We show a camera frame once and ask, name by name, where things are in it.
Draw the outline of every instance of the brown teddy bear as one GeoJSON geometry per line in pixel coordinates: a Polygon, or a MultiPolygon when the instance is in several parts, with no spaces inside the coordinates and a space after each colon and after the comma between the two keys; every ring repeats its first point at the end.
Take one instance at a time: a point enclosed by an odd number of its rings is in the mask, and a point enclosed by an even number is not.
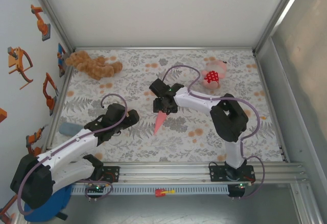
{"type": "Polygon", "coordinates": [[[106,63],[109,58],[97,57],[92,59],[86,51],[74,52],[66,59],[67,66],[74,66],[78,71],[87,73],[91,78],[100,80],[112,77],[123,69],[121,62],[106,63]]]}

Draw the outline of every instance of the floral tablecloth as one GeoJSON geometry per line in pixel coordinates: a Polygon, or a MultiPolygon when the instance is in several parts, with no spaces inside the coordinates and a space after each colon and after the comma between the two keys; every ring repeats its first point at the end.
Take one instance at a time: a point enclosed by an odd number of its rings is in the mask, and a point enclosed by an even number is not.
{"type": "MultiPolygon", "coordinates": [[[[87,52],[92,58],[104,56],[110,58],[108,62],[121,61],[123,70],[112,78],[103,78],[100,81],[73,70],[59,125],[63,122],[85,125],[105,113],[106,110],[100,107],[100,100],[107,93],[122,95],[128,108],[135,109],[140,115],[138,124],[88,152],[102,161],[224,161],[224,141],[217,135],[211,118],[192,109],[181,108],[178,113],[170,114],[158,133],[153,135],[157,114],[152,112],[155,96],[148,88],[155,79],[162,78],[172,65],[186,64],[203,70],[206,63],[214,59],[227,62],[226,78],[220,80],[220,88],[210,91],[197,83],[192,89],[217,96],[230,93],[252,103],[259,111],[261,128],[254,137],[245,140],[245,155],[257,155],[264,161],[282,160],[265,93],[250,49],[121,49],[87,52]]],[[[172,70],[165,82],[187,86],[195,77],[194,71],[179,68],[172,70]]],[[[117,97],[108,97],[104,104],[113,102],[121,103],[117,97]]],[[[249,117],[248,130],[245,133],[250,133],[256,126],[255,115],[246,105],[241,106],[249,117]]],[[[52,147],[67,139],[68,137],[57,132],[52,147]]]]}

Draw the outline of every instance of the red clip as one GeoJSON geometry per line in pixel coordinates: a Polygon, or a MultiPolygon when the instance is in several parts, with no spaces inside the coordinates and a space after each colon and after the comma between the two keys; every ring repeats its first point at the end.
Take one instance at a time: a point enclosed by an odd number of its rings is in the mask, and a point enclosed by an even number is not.
{"type": "Polygon", "coordinates": [[[164,188],[162,188],[162,189],[156,189],[156,190],[155,190],[155,196],[156,196],[156,197],[163,197],[163,196],[166,196],[165,193],[162,193],[162,192],[164,192],[164,191],[165,191],[164,188]]]}

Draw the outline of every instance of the plush toy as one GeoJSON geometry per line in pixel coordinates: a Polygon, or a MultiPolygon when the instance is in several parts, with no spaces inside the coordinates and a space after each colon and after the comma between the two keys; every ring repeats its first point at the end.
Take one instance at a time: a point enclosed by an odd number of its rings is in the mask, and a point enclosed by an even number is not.
{"type": "Polygon", "coordinates": [[[219,79],[225,78],[226,75],[226,63],[221,60],[207,62],[206,69],[202,71],[202,85],[211,90],[219,88],[219,79]]]}
{"type": "Polygon", "coordinates": [[[100,80],[112,77],[123,69],[121,62],[106,63],[109,58],[97,57],[92,59],[86,51],[74,52],[66,59],[67,66],[74,66],[78,71],[87,73],[91,78],[100,80]]]}

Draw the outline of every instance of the yellow clip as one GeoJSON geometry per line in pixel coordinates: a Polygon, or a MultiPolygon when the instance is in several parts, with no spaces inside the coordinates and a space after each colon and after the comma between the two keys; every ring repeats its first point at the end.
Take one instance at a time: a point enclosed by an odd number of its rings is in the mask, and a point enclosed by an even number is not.
{"type": "Polygon", "coordinates": [[[166,193],[175,193],[175,190],[170,190],[170,191],[163,191],[161,194],[166,194],[166,193]]]}

